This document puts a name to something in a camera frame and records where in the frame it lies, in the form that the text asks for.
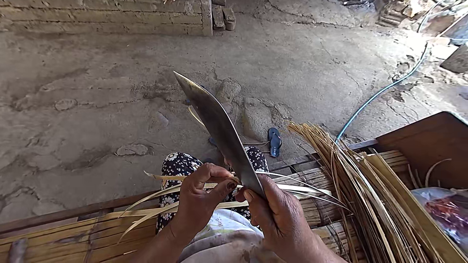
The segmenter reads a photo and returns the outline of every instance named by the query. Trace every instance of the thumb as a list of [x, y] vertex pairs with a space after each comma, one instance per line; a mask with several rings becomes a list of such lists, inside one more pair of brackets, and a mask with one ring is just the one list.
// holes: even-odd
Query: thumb
[[218, 183], [213, 190], [208, 193], [210, 204], [217, 206], [224, 198], [237, 187], [237, 182], [234, 179], [226, 179]]
[[261, 198], [252, 190], [245, 190], [244, 197], [249, 203], [251, 221], [256, 222], [265, 231], [276, 228], [275, 221], [271, 214], [270, 206], [267, 201]]

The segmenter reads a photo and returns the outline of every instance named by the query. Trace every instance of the cracked floor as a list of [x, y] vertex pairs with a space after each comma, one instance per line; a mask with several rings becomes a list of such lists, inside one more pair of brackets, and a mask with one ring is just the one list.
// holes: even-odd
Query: cracked floor
[[[0, 222], [158, 189], [143, 170], [159, 173], [174, 151], [216, 159], [173, 70], [211, 91], [236, 79], [242, 90], [231, 117], [241, 134], [244, 98], [269, 107], [280, 128], [288, 118], [337, 134], [424, 48], [416, 33], [373, 26], [373, 12], [332, 1], [232, 2], [236, 30], [213, 37], [0, 33]], [[371, 139], [441, 110], [466, 118], [464, 76], [440, 62], [429, 56], [344, 137]], [[76, 104], [57, 110], [64, 99]], [[283, 140], [281, 158], [306, 154], [297, 138]], [[148, 152], [117, 156], [127, 144]]]

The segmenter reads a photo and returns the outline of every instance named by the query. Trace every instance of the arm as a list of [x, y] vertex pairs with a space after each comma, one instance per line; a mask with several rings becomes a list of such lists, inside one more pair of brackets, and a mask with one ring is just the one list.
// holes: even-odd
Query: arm
[[[203, 190], [206, 182], [218, 185], [208, 193]], [[216, 206], [236, 186], [226, 169], [211, 163], [200, 166], [183, 181], [174, 218], [130, 262], [176, 262], [185, 246], [208, 224]]]
[[267, 176], [259, 175], [267, 200], [242, 188], [236, 199], [249, 203], [251, 223], [260, 225], [265, 245], [286, 262], [345, 263], [310, 230], [299, 200], [283, 192]]

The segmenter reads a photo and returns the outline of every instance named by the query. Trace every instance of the white cloth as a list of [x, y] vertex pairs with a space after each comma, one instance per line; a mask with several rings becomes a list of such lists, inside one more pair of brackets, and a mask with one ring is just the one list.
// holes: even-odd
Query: white cloth
[[263, 238], [262, 231], [251, 225], [250, 221], [239, 213], [228, 209], [216, 209], [208, 224], [202, 229], [202, 231], [195, 235], [192, 242], [217, 234], [227, 234], [235, 230], [254, 231], [257, 235]]
[[283, 263], [263, 246], [263, 233], [240, 214], [215, 210], [210, 221], [182, 251], [178, 263]]

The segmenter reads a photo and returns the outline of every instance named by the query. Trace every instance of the blue hose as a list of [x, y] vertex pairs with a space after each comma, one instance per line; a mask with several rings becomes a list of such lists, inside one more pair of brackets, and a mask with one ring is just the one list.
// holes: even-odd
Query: blue hose
[[[427, 21], [427, 16], [429, 15], [429, 13], [436, 7], [438, 6], [439, 4], [441, 4], [442, 2], [444, 2], [446, 0], [440, 0], [438, 1], [435, 5], [433, 5], [427, 12], [426, 14], [424, 15], [421, 23], [419, 24], [419, 27], [417, 29], [417, 32], [419, 33], [423, 27], [423, 24], [426, 23]], [[374, 96], [372, 96], [368, 101], [366, 101], [362, 106], [361, 108], [359, 108], [354, 114], [353, 116], [349, 119], [349, 121], [343, 126], [343, 128], [341, 129], [340, 133], [338, 134], [338, 136], [336, 137], [335, 139], [335, 142], [337, 143], [341, 136], [343, 135], [344, 131], [348, 128], [348, 126], [351, 124], [351, 122], [356, 118], [356, 116], [361, 113], [361, 111], [371, 102], [373, 101], [375, 98], [377, 98], [380, 94], [382, 94], [382, 92], [386, 91], [387, 89], [393, 87], [394, 85], [402, 82], [403, 80], [407, 79], [409, 76], [411, 76], [416, 70], [417, 68], [419, 67], [419, 65], [421, 65], [421, 63], [423, 62], [424, 60], [424, 57], [426, 56], [426, 53], [427, 53], [427, 48], [428, 46], [428, 42], [426, 42], [426, 46], [424, 47], [424, 52], [423, 54], [421, 55], [421, 58], [419, 59], [419, 61], [416, 63], [416, 66], [414, 66], [414, 68], [410, 71], [410, 73], [406, 74], [404, 77], [402, 77], [401, 79], [393, 82], [392, 84], [386, 86], [385, 88], [383, 88], [382, 90], [380, 90], [379, 92], [377, 92]]]
[[338, 136], [336, 137], [335, 139], [335, 142], [337, 143], [338, 140], [341, 138], [341, 136], [343, 135], [344, 131], [348, 128], [348, 126], [351, 124], [351, 122], [356, 118], [356, 116], [361, 113], [361, 111], [371, 102], [373, 101], [375, 98], [377, 98], [380, 94], [382, 94], [384, 91], [386, 91], [387, 89], [395, 86], [396, 84], [402, 82], [403, 80], [407, 79], [408, 77], [410, 77], [416, 70], [417, 68], [419, 68], [419, 65], [421, 65], [421, 63], [423, 62], [424, 60], [424, 57], [426, 56], [426, 53], [428, 51], [428, 43], [426, 42], [426, 46], [424, 47], [424, 51], [423, 51], [423, 54], [421, 55], [421, 58], [419, 59], [419, 61], [416, 63], [416, 66], [413, 68], [413, 70], [411, 70], [408, 74], [406, 74], [404, 77], [402, 77], [401, 79], [393, 82], [392, 84], [386, 86], [385, 88], [381, 89], [379, 92], [377, 92], [374, 96], [372, 96], [369, 100], [367, 100], [362, 106], [361, 108], [359, 108], [354, 114], [353, 116], [349, 119], [349, 121], [343, 126], [343, 128], [341, 129], [340, 133], [338, 134]]

